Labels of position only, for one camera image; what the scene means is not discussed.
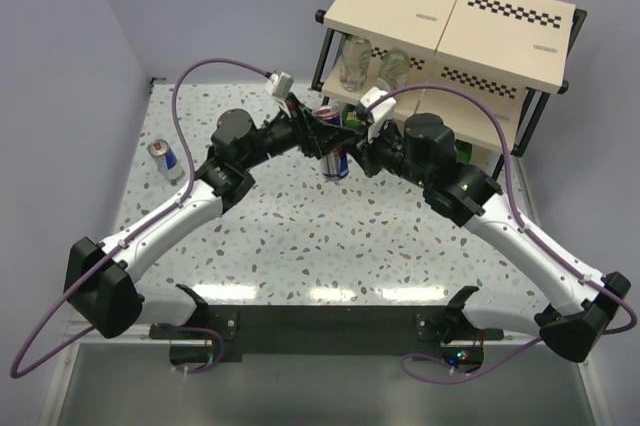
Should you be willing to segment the clear bottle green cap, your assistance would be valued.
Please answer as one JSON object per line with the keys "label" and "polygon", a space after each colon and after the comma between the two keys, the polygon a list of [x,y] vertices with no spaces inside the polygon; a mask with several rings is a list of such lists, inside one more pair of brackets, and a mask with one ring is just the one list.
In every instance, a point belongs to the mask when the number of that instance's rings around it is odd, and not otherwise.
{"label": "clear bottle green cap", "polygon": [[406,85],[411,69],[410,56],[399,48],[393,48],[382,58],[376,85],[379,89],[391,92]]}
{"label": "clear bottle green cap", "polygon": [[363,88],[371,59],[371,43],[366,38],[349,35],[342,46],[339,80],[346,91]]}

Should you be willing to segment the silver blue can front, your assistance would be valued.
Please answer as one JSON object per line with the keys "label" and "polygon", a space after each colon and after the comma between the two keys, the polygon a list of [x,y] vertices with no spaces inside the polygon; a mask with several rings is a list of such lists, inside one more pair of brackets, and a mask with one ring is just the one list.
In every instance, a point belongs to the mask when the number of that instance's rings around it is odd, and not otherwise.
{"label": "silver blue can front", "polygon": [[166,180],[177,182],[184,176],[184,169],[166,140],[160,138],[152,140],[147,146],[147,151],[158,172]]}

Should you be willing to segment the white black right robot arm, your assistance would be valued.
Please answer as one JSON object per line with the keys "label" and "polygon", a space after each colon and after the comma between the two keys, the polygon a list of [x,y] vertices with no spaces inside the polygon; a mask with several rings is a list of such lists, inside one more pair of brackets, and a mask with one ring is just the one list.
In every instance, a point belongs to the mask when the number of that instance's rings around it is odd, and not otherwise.
{"label": "white black right robot arm", "polygon": [[356,148],[366,171],[384,169],[422,188],[434,212],[495,248],[548,301],[535,313],[496,299],[464,300],[446,313],[448,332],[459,339],[478,329],[523,333],[566,360],[583,362],[614,319],[629,280],[576,258],[519,213],[483,170],[457,162],[453,131],[439,116],[417,114],[402,128],[380,115],[358,117],[364,126]]}

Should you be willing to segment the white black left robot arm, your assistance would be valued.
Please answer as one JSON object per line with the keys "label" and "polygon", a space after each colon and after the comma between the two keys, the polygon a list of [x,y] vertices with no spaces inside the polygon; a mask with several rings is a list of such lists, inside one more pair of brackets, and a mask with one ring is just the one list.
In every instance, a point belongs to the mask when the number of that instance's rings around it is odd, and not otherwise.
{"label": "white black left robot arm", "polygon": [[179,290],[152,300],[137,290],[137,282],[183,238],[238,204],[255,183],[251,168],[295,148],[320,158],[355,136],[320,120],[294,94],[262,126],[243,109],[224,112],[193,182],[120,233],[99,242],[84,237],[71,247],[68,302],[107,339],[136,323],[169,323],[185,338],[200,336],[207,314],[194,294]]}

